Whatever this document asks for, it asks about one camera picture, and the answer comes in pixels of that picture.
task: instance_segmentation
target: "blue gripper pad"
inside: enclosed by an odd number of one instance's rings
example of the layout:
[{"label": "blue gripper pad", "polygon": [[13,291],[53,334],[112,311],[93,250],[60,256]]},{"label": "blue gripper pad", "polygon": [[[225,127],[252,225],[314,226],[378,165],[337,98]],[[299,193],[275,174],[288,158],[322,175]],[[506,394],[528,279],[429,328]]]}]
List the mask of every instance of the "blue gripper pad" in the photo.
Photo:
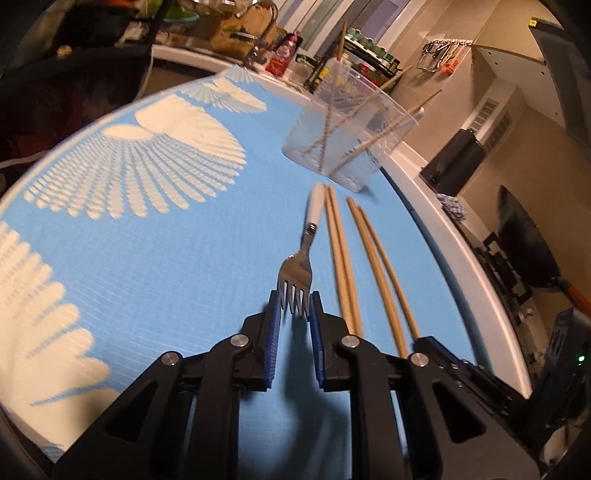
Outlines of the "blue gripper pad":
[{"label": "blue gripper pad", "polygon": [[267,348],[265,349],[265,385],[267,388],[271,388],[271,383],[275,377],[279,327],[281,326],[281,304],[278,291],[271,293],[266,314],[271,314],[271,317],[269,319],[270,325],[267,337]]},{"label": "blue gripper pad", "polygon": [[312,350],[314,352],[314,369],[316,370],[316,380],[318,386],[324,388],[324,381],[326,380],[326,367],[324,364],[324,344],[322,335],[320,334],[320,322],[318,319],[319,313],[316,311],[316,303],[320,304],[320,296],[318,302],[314,301],[313,295],[310,296],[310,335],[312,337]]}]

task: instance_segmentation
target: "blue tablecloth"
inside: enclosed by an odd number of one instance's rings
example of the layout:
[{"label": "blue tablecloth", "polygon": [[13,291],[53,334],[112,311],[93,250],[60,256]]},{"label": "blue tablecloth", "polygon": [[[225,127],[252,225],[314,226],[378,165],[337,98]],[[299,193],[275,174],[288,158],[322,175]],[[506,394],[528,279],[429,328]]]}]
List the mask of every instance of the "blue tablecloth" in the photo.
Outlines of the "blue tablecloth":
[{"label": "blue tablecloth", "polygon": [[[158,93],[58,146],[0,204],[0,401],[53,458],[162,352],[192,355],[261,311],[327,179],[287,160],[301,107],[246,71]],[[365,336],[396,353],[365,250],[336,186]],[[462,318],[381,174],[371,218],[421,333],[472,359]],[[326,220],[313,290],[338,314]],[[283,321],[273,388],[241,405],[240,478],[342,480],[349,400],[313,373],[307,323]]]}]

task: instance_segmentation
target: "white wing pattern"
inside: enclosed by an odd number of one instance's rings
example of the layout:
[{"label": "white wing pattern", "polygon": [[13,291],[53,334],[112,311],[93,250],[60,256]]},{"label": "white wing pattern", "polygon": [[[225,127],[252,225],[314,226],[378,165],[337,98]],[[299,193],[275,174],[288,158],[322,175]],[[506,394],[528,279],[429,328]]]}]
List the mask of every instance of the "white wing pattern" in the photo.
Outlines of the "white wing pattern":
[{"label": "white wing pattern", "polygon": [[148,204],[188,209],[234,184],[246,164],[238,140],[202,107],[168,95],[135,113],[138,125],[106,127],[76,144],[25,192],[28,202],[98,220],[140,217]]},{"label": "white wing pattern", "polygon": [[224,70],[221,76],[233,82],[254,83],[256,78],[246,68],[232,65],[230,68]]},{"label": "white wing pattern", "polygon": [[76,327],[78,308],[51,275],[0,222],[0,401],[19,426],[66,450],[118,393],[96,388],[109,367],[84,356],[93,336]]},{"label": "white wing pattern", "polygon": [[199,102],[231,112],[261,113],[267,110],[264,102],[237,87],[227,78],[217,77],[212,82],[188,83],[179,88],[179,91]]}]

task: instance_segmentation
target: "chopstick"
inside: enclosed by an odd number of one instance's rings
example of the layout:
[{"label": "chopstick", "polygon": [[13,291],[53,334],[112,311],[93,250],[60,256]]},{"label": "chopstick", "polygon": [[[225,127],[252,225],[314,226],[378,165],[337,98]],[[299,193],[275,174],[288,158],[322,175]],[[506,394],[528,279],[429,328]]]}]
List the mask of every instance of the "chopstick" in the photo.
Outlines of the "chopstick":
[{"label": "chopstick", "polygon": [[384,302],[386,315],[388,316],[388,321],[390,323],[390,328],[392,330],[394,342],[396,343],[396,347],[398,349],[398,354],[402,358],[406,358],[408,356],[408,349],[406,341],[404,339],[404,334],[402,332],[402,326],[400,325],[400,318],[398,318],[398,312],[396,311],[394,300],[392,299],[392,294],[390,293],[390,289],[388,288],[388,284],[386,282],[384,272],[382,271],[382,267],[379,264],[378,255],[376,254],[374,246],[372,245],[372,240],[370,237],[370,233],[368,232],[368,227],[363,219],[359,207],[357,207],[357,205],[351,197],[347,197],[347,204],[349,205],[349,209],[351,210],[351,214],[353,215],[355,224],[357,225],[357,230],[359,231],[361,240],[363,241],[365,251],[369,258],[369,263],[371,264],[372,270],[374,271],[374,276],[376,282],[378,283],[378,288],[382,296],[382,301]]},{"label": "chopstick", "polygon": [[347,34],[347,22],[343,23],[343,30],[340,32],[339,38],[339,49],[336,51],[336,60],[340,61],[343,56],[343,50],[345,49],[345,36]]},{"label": "chopstick", "polygon": [[410,309],[410,305],[408,304],[406,295],[404,294],[402,286],[398,281],[398,277],[396,276],[396,273],[394,273],[392,263],[390,262],[388,255],[386,254],[386,251],[384,250],[384,246],[382,245],[382,242],[380,241],[378,234],[375,232],[374,227],[369,221],[369,218],[367,217],[367,215],[365,215],[365,212],[361,207],[358,207],[358,209],[361,213],[361,216],[363,217],[363,220],[365,221],[365,225],[367,226],[369,233],[371,234],[371,237],[374,240],[374,244],[378,249],[379,256],[382,257],[382,262],[386,267],[386,271],[388,272],[388,276],[390,277],[390,281],[394,286],[394,290],[396,291],[398,301],[400,302],[400,306],[402,307],[402,311],[404,312],[408,329],[410,330],[413,340],[416,340],[421,337],[420,333],[418,332],[417,321],[414,319],[413,311]]},{"label": "chopstick", "polygon": [[[386,83],[384,83],[380,88],[374,90],[372,93],[370,93],[367,97],[365,97],[365,99],[355,108],[353,108],[353,110],[351,110],[350,113],[348,113],[347,115],[345,115],[343,118],[341,118],[338,122],[336,122],[331,128],[329,128],[328,133],[326,134],[326,136],[328,137],[329,135],[331,135],[335,130],[337,130],[341,125],[343,125],[347,120],[352,119],[355,115],[357,115],[359,113],[359,111],[365,106],[367,105],[369,102],[371,102],[373,99],[377,98],[377,96],[382,93],[383,90],[385,90],[386,88],[388,88],[390,85],[392,85],[394,82],[396,82],[401,76],[403,76],[406,72],[408,72],[410,69],[414,68],[413,66],[407,67],[404,70],[402,70],[401,72],[398,72],[396,75],[394,75],[391,79],[389,79]],[[304,155],[309,154],[316,145],[318,145],[319,143],[321,143],[323,141],[324,135],[320,138],[317,138],[314,143],[312,143],[311,146],[309,146],[303,153]]]},{"label": "chopstick", "polygon": [[326,118],[324,119],[324,133],[322,135],[322,147],[320,149],[320,161],[318,163],[318,171],[322,173],[322,169],[324,167],[324,158],[326,157],[326,144],[328,143],[329,139],[329,130],[330,130],[330,120],[332,118],[332,110],[335,105],[335,94],[336,94],[336,84],[339,81],[340,75],[340,58],[343,54],[343,49],[345,47],[345,34],[347,33],[347,22],[343,23],[343,31],[340,34],[339,40],[339,49],[336,53],[336,67],[333,73],[333,83],[330,86],[330,97],[329,103],[326,108]]},{"label": "chopstick", "polygon": [[407,120],[408,118],[412,117],[415,113],[417,113],[421,108],[423,108],[429,101],[433,100],[442,91],[443,90],[438,90],[434,94],[430,95],[426,100],[424,100],[421,103],[415,105],[413,108],[411,108],[410,110],[408,110],[406,113],[400,115],[395,121],[393,121],[390,124],[386,125],[386,127],[384,127],[384,129],[380,133],[378,133],[374,137],[366,140],[365,142],[359,144],[354,149],[350,150],[345,155],[345,157],[343,158],[343,161],[341,163],[339,163],[336,167],[334,167],[330,172],[328,172],[326,174],[326,176],[327,177],[331,177],[337,171],[339,171],[341,168],[343,168],[345,165],[351,163],[359,155],[361,155],[365,150],[367,150],[369,147],[371,147],[372,145],[374,145],[375,143],[377,143],[382,137],[385,137],[390,132],[392,132],[404,120]]},{"label": "chopstick", "polygon": [[363,336],[363,326],[361,324],[361,313],[359,311],[359,300],[357,298],[357,289],[355,287],[355,276],[353,274],[353,267],[351,265],[351,257],[349,255],[349,247],[347,246],[347,239],[345,237],[345,228],[343,227],[343,219],[340,215],[339,204],[336,199],[335,188],[332,185],[328,186],[328,195],[332,202],[333,214],[335,216],[336,232],[340,242],[340,254],[343,260],[343,267],[345,270],[345,281],[349,294],[349,305],[351,312],[351,319],[353,323],[353,332],[357,336]]},{"label": "chopstick", "polygon": [[330,195],[330,189],[324,195],[326,204],[326,217],[329,224],[330,246],[333,253],[333,263],[335,266],[336,288],[339,295],[340,314],[347,324],[349,333],[355,334],[355,324],[351,313],[351,302],[349,299],[349,288],[345,278],[345,266],[343,264],[343,255],[341,252],[340,236],[336,222],[335,209]]}]

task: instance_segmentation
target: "white cable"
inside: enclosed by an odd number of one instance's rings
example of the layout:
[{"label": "white cable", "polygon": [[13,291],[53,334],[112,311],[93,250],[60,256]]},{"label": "white cable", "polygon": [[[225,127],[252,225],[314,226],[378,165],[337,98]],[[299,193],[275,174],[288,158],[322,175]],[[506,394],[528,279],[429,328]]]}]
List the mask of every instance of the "white cable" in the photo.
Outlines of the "white cable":
[{"label": "white cable", "polygon": [[47,153],[47,150],[43,150],[42,152],[34,153],[29,157],[22,157],[22,158],[11,158],[10,160],[5,160],[0,162],[0,170],[7,167],[12,167],[13,165],[20,165],[24,163],[31,163],[35,160],[39,160]]},{"label": "white cable", "polygon": [[150,65],[148,66],[148,71],[146,72],[146,76],[144,77],[144,83],[142,84],[142,87],[139,89],[138,94],[135,96],[134,101],[140,98],[146,91],[146,88],[148,87],[150,75],[152,75],[152,67],[154,66],[154,52],[152,51],[152,48],[153,46],[150,46]]}]

